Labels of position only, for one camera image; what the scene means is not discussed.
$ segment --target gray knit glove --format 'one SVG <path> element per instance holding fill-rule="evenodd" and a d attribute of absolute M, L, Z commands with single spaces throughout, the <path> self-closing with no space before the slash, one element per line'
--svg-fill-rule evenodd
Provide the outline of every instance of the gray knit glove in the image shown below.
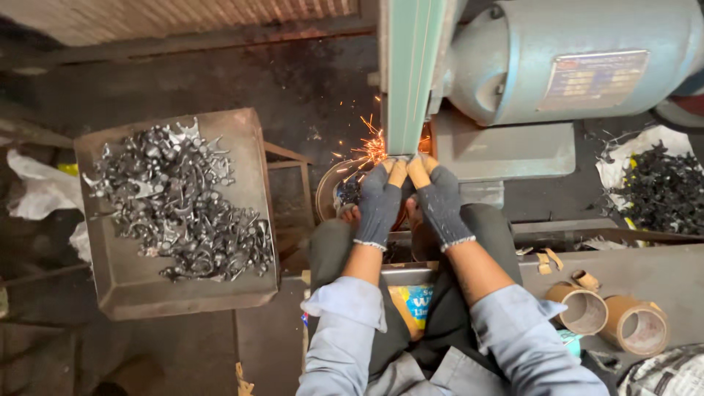
<path fill-rule="evenodd" d="M 476 239 L 460 217 L 460 188 L 455 175 L 432 157 L 417 157 L 408 164 L 424 219 L 440 241 L 440 251 Z"/>
<path fill-rule="evenodd" d="M 406 175 L 405 161 L 387 159 L 375 166 L 363 179 L 362 197 L 359 201 L 362 218 L 354 238 L 355 243 L 386 251 L 386 240 L 398 215 L 401 185 Z"/>

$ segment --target rusty metal tray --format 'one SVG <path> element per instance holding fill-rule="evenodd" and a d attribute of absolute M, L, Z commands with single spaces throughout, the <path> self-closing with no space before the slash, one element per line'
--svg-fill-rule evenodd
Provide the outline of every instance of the rusty metal tray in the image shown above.
<path fill-rule="evenodd" d="M 271 221 L 271 199 L 266 172 L 262 130 L 253 109 L 197 114 L 201 135 L 208 141 L 222 135 L 220 147 L 230 150 L 235 183 L 216 187 L 235 206 L 252 207 L 260 218 Z M 193 125 L 194 116 L 183 116 L 91 133 L 75 140 L 78 167 L 93 175 L 92 163 L 100 158 L 103 145 L 115 142 L 154 125 Z M 90 197 L 90 188 L 81 180 L 88 236 L 93 258 L 95 287 L 100 310 L 110 319 L 119 321 L 153 318 L 203 311 L 219 311 L 256 307 L 269 302 L 279 286 L 279 262 L 275 258 L 262 278 L 245 271 L 234 282 L 185 280 L 172 283 L 158 272 L 173 265 L 171 258 L 151 258 L 137 255 L 139 241 L 117 238 L 111 218 L 95 218 L 112 208 L 109 203 Z M 271 224 L 272 243 L 275 230 Z"/>

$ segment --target blue electric motor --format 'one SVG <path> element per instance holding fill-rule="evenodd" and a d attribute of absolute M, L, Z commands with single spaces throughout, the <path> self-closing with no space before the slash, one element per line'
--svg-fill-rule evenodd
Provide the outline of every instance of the blue electric motor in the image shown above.
<path fill-rule="evenodd" d="M 445 95 L 480 125 L 647 111 L 704 67 L 696 0 L 497 1 L 459 32 Z"/>

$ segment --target worker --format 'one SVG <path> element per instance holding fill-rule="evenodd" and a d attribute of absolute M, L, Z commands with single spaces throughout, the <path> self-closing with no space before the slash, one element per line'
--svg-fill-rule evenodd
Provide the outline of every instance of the worker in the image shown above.
<path fill-rule="evenodd" d="M 417 194 L 406 202 L 413 243 L 431 229 L 441 254 L 420 340 L 380 278 L 407 175 Z M 549 322 L 567 307 L 521 286 L 501 212 L 461 206 L 457 178 L 433 158 L 371 170 L 358 208 L 313 233 L 310 271 L 313 295 L 301 307 L 313 336 L 299 396 L 608 395 Z"/>

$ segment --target pile of metal parts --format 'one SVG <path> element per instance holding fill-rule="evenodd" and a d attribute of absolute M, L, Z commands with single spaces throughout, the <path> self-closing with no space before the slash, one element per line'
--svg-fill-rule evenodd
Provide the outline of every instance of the pile of metal parts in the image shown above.
<path fill-rule="evenodd" d="M 697 158 L 669 156 L 667 148 L 634 155 L 626 170 L 622 195 L 631 204 L 621 210 L 639 228 L 666 233 L 704 235 L 704 173 Z"/>
<path fill-rule="evenodd" d="M 173 281 L 232 281 L 247 270 L 263 276 L 274 263 L 269 222 L 214 190 L 234 183 L 221 137 L 205 141 L 197 119 L 177 127 L 105 144 L 97 177 L 83 173 L 92 194 L 115 209 L 97 216 L 111 217 L 119 237 L 141 240 L 140 256 L 173 257 L 176 264 L 160 272 Z"/>

